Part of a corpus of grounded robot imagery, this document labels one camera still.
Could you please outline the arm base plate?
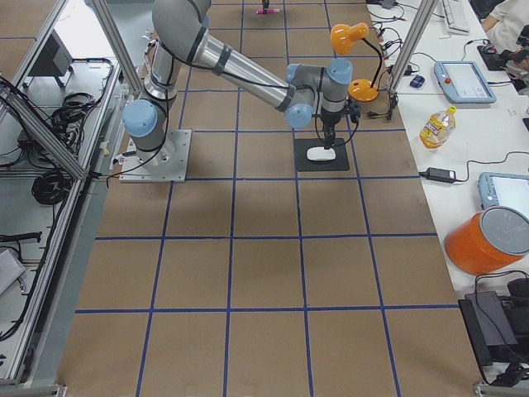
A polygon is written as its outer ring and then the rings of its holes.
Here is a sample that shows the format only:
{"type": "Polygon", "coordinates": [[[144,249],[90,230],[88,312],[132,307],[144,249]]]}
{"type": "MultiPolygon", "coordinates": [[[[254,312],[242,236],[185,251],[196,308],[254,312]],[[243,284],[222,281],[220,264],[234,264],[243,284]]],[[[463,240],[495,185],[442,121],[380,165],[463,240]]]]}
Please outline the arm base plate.
{"type": "Polygon", "coordinates": [[[136,148],[131,138],[129,147],[135,154],[122,162],[119,180],[124,183],[164,183],[184,182],[188,166],[188,155],[192,131],[190,129],[169,130],[160,152],[144,152],[136,148]]]}

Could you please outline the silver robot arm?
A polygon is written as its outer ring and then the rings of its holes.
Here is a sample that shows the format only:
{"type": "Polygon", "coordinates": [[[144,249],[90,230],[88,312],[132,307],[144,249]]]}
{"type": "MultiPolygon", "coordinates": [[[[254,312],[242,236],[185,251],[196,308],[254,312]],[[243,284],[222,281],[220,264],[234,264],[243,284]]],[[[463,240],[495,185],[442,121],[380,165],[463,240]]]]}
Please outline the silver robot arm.
{"type": "Polygon", "coordinates": [[[303,128],[314,117],[322,121],[324,136],[307,148],[311,163],[336,161],[341,145],[335,126],[348,111],[348,88],[353,65],[343,58],[327,66],[291,64],[281,79],[218,40],[208,26],[209,1],[156,1],[152,22],[157,33],[159,63],[147,79],[156,88],[173,88],[177,67],[206,70],[261,99],[284,114],[291,128],[303,128]]]}

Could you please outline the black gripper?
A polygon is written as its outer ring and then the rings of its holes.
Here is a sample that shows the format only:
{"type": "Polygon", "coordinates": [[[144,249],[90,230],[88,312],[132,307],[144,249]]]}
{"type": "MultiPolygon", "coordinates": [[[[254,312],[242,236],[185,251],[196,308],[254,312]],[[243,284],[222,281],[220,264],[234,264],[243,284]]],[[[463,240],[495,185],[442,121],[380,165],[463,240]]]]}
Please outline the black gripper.
{"type": "MultiPolygon", "coordinates": [[[[263,10],[269,9],[269,0],[262,0],[261,4],[263,10]]],[[[323,146],[326,150],[333,148],[335,145],[336,133],[334,127],[341,121],[343,114],[343,109],[336,112],[329,111],[325,108],[321,109],[320,119],[323,123],[324,133],[323,146]]]]}

